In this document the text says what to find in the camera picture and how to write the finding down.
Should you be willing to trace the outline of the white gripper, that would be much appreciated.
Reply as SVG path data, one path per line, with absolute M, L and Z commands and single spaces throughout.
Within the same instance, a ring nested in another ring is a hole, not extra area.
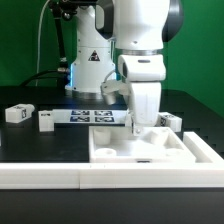
M 132 134 L 141 134 L 142 126 L 154 126 L 160 108 L 161 82 L 166 77 L 163 56 L 120 55 L 118 71 L 126 77 L 130 91 L 128 102 L 133 116 Z

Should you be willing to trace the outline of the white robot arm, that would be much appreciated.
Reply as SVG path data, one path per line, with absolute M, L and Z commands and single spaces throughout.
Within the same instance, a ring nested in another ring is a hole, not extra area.
M 69 90 L 109 105 L 122 95 L 128 108 L 125 124 L 135 135 L 155 126 L 166 77 L 161 50 L 182 23 L 180 0 L 96 0 L 93 6 L 80 5 Z

